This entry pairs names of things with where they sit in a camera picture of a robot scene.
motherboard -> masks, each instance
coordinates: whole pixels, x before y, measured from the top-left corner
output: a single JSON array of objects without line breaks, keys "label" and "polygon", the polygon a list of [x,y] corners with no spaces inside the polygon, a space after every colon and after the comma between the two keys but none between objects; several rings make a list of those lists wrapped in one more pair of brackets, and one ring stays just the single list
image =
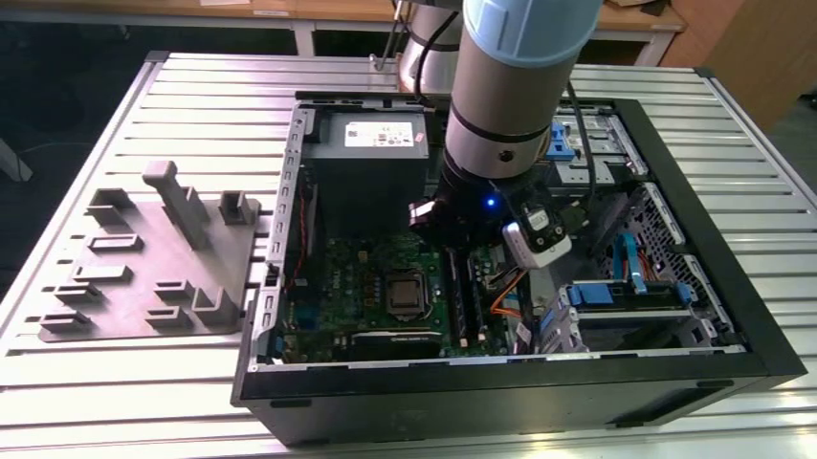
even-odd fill
[{"label": "motherboard", "polygon": [[[380,353],[391,359],[507,354],[499,318],[486,322],[482,342],[462,346],[452,339],[442,256],[414,234],[379,240],[331,238],[323,256],[311,258],[311,274],[288,286],[288,362],[378,360]],[[475,251],[471,261],[487,292],[487,279],[497,272],[489,250]]]}]

robotic arm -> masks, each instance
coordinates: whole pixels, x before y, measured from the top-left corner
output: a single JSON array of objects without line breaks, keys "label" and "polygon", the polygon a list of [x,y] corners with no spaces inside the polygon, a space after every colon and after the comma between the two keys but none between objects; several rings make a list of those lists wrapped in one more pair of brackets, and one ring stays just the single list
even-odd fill
[{"label": "robotic arm", "polygon": [[525,269],[570,250],[565,214],[533,166],[550,145],[553,115],[601,1],[462,5],[444,169],[434,198],[411,206],[411,228],[454,251],[501,237]]}]

wooden table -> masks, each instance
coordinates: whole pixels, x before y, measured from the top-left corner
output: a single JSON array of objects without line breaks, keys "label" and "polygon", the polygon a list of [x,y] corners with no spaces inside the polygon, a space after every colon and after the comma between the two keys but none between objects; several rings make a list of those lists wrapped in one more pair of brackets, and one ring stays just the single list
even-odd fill
[{"label": "wooden table", "polygon": [[[199,0],[0,0],[0,20],[290,29],[304,56],[315,55],[314,31],[387,32],[392,17],[388,0],[251,0],[216,7]],[[655,66],[685,28],[671,9],[654,17],[605,4],[594,39],[645,43],[635,65]]]}]

black cable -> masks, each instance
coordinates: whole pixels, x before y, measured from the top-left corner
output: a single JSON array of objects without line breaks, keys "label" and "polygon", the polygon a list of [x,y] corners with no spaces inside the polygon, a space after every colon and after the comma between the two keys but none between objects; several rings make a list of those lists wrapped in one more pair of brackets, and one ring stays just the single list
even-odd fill
[{"label": "black cable", "polygon": [[431,105],[431,101],[423,95],[423,89],[420,88],[420,83],[422,83],[422,79],[423,79],[424,60],[428,57],[428,52],[431,51],[431,47],[434,46],[434,43],[436,42],[436,40],[439,39],[440,35],[443,34],[446,29],[451,25],[451,22],[454,22],[454,19],[456,18],[458,14],[459,14],[459,11],[454,11],[448,15],[448,19],[446,19],[446,21],[436,28],[436,30],[431,34],[431,37],[428,38],[427,43],[424,44],[423,51],[420,52],[420,57],[418,58],[418,72],[414,75],[414,96],[415,96],[415,98],[418,98],[418,103],[423,107],[431,107],[432,106]]},{"label": "black cable", "polygon": [[573,113],[575,114],[575,124],[578,125],[578,135],[582,139],[582,149],[585,150],[585,161],[587,162],[587,175],[590,176],[590,191],[587,192],[587,213],[590,213],[590,207],[593,200],[597,196],[597,164],[593,161],[593,150],[590,149],[590,138],[587,137],[587,128],[585,127],[585,116],[582,115],[582,109],[578,106],[578,98],[575,97],[575,89],[573,89],[573,83],[567,81],[567,94],[570,97],[570,104],[573,105]]},{"label": "black cable", "polygon": [[[412,5],[408,4],[408,9],[406,11],[406,17],[403,17],[402,14],[398,14],[396,20],[392,22],[392,29],[388,32],[388,39],[386,40],[386,49],[383,50],[383,55],[374,63],[374,68],[378,72],[383,69],[383,65],[386,65],[386,59],[392,54],[392,48],[396,49],[399,40],[402,40],[403,36],[406,35],[406,31],[408,30],[408,17],[411,17],[411,7]],[[394,8],[394,12],[396,12],[396,2],[394,0],[392,0],[392,8]],[[395,35],[398,24],[402,24],[403,28],[399,31],[399,35]]]}]

white sticker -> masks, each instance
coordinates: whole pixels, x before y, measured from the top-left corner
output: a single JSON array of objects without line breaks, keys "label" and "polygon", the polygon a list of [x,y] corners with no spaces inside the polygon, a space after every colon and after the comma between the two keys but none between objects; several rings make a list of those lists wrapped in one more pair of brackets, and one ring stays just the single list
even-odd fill
[{"label": "white sticker", "polygon": [[346,146],[414,146],[411,122],[350,122]]},{"label": "white sticker", "polygon": [[290,11],[255,10],[252,14],[256,16],[288,16]]},{"label": "white sticker", "polygon": [[515,325],[515,335],[522,338],[525,344],[531,343],[531,331],[525,325],[522,325],[522,322],[517,323]]}]

